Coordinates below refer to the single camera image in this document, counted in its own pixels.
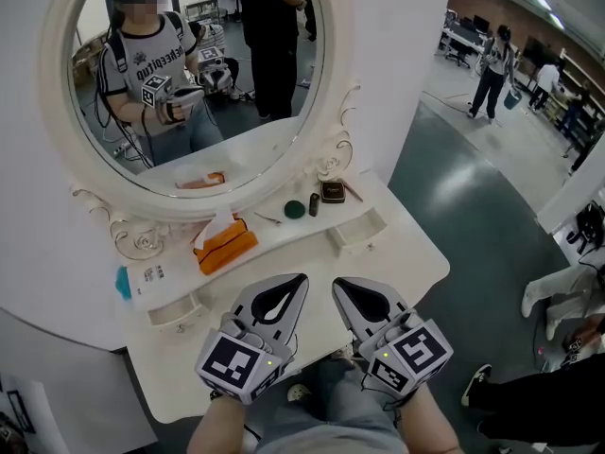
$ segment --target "vanity table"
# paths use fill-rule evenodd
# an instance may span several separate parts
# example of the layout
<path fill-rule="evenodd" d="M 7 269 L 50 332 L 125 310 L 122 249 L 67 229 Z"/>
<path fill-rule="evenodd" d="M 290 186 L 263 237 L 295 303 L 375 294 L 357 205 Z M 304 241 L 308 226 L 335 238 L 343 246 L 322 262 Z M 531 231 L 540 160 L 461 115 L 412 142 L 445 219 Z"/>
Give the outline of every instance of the vanity table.
<path fill-rule="evenodd" d="M 339 253 L 330 237 L 334 230 L 329 229 L 265 253 L 203 287 L 198 295 L 212 309 L 181 333 L 175 328 L 154 330 L 149 327 L 145 312 L 123 308 L 121 316 L 130 359 L 147 404 L 158 421 L 175 422 L 203 415 L 208 409 L 210 390 L 199 380 L 194 366 L 208 331 L 220 325 L 221 315 L 231 308 L 245 286 L 290 272 L 302 272 L 309 277 L 309 291 L 296 328 L 297 340 L 293 340 L 298 341 L 298 352 L 286 369 L 286 374 L 291 375 L 351 342 L 351 333 L 342 323 L 332 298 L 332 281 L 336 277 L 364 277 L 389 284 L 409 306 L 415 306 L 449 273 L 445 257 L 371 171 L 355 179 L 348 177 L 348 181 L 354 183 L 355 191 L 364 199 L 364 208 L 375 208 L 386 223 L 382 231 L 367 238 L 363 237 L 363 215 L 337 227 L 341 231 L 351 227 L 361 234 L 362 250 Z M 342 207 L 347 204 L 355 209 L 358 202 L 349 197 Z M 323 203 L 317 219 L 328 208 L 340 206 Z M 262 205 L 258 209 L 266 212 Z M 251 213 L 246 212 L 243 217 L 247 219 Z M 307 216 L 304 220 L 315 219 Z"/>
<path fill-rule="evenodd" d="M 66 68 L 81 2 L 53 0 L 48 11 L 40 40 L 40 88 L 58 91 L 41 92 L 40 102 L 51 140 L 73 175 L 73 196 L 109 232 L 123 264 L 130 271 L 159 271 L 162 277 L 158 261 L 170 259 L 178 266 L 166 280 L 171 286 L 157 288 L 150 301 L 142 303 L 130 284 L 134 297 L 122 302 L 120 310 L 132 364 L 160 422 L 206 412 L 209 391 L 194 370 L 196 360 L 210 329 L 220 326 L 221 315 L 246 286 L 278 274 L 308 276 L 309 290 L 291 340 L 295 343 L 289 344 L 296 355 L 285 374 L 292 375 L 352 339 L 333 300 L 335 278 L 388 284 L 415 306 L 447 275 L 445 257 L 387 186 L 371 170 L 349 168 L 354 143 L 348 129 L 360 87 L 351 77 L 351 0 L 313 0 L 316 63 L 299 116 L 246 131 L 139 176 L 105 151 L 73 105 L 78 100 Z M 175 178 L 184 166 L 224 171 L 226 183 L 182 190 Z M 321 203 L 316 217 L 285 217 L 287 202 L 298 200 L 308 207 L 321 182 L 341 178 L 362 200 L 348 192 L 344 203 Z M 225 210 L 245 220 L 258 245 L 206 276 L 192 240 Z"/>

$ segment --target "small brown box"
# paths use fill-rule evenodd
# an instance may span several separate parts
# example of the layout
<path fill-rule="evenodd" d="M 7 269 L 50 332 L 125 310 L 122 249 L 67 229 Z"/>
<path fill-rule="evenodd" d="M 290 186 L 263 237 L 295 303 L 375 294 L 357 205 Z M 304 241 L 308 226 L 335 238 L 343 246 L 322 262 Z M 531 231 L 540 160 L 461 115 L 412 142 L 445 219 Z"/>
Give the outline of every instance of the small brown box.
<path fill-rule="evenodd" d="M 321 201 L 323 203 L 344 203 L 345 198 L 342 182 L 323 182 L 321 184 Z"/>

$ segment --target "white pants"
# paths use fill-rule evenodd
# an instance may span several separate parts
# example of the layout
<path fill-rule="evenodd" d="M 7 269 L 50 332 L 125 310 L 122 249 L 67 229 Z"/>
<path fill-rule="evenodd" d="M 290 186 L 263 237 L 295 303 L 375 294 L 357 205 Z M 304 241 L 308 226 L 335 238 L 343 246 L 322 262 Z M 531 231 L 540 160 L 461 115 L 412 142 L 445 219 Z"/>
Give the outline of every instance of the white pants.
<path fill-rule="evenodd" d="M 605 294 L 601 292 L 596 280 L 596 271 L 588 266 L 570 266 L 533 281 L 526 287 L 526 296 L 532 303 L 551 298 L 555 294 L 574 297 L 546 310 L 549 323 L 605 313 Z"/>

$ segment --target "trash can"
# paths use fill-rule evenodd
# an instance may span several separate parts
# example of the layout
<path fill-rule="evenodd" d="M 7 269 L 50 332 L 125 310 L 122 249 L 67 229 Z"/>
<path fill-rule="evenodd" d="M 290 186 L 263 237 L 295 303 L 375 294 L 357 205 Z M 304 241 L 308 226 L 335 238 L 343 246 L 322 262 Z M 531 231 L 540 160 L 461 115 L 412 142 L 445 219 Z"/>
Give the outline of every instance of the trash can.
<path fill-rule="evenodd" d="M 514 107 L 519 104 L 521 102 L 521 93 L 519 91 L 517 91 L 517 93 L 515 94 L 512 89 L 509 91 L 509 95 L 507 96 L 507 98 L 504 100 L 504 105 L 506 106 L 506 108 L 508 110 L 512 110 L 514 109 Z"/>

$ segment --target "oval mirror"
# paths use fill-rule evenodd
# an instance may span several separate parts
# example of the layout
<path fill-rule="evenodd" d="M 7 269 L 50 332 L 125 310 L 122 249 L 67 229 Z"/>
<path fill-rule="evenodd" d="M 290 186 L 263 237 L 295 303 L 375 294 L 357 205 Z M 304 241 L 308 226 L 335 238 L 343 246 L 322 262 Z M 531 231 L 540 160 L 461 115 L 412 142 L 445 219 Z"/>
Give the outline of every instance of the oval mirror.
<path fill-rule="evenodd" d="M 85 0 L 70 60 L 82 132 L 146 190 L 232 191 L 303 127 L 322 29 L 318 0 Z"/>

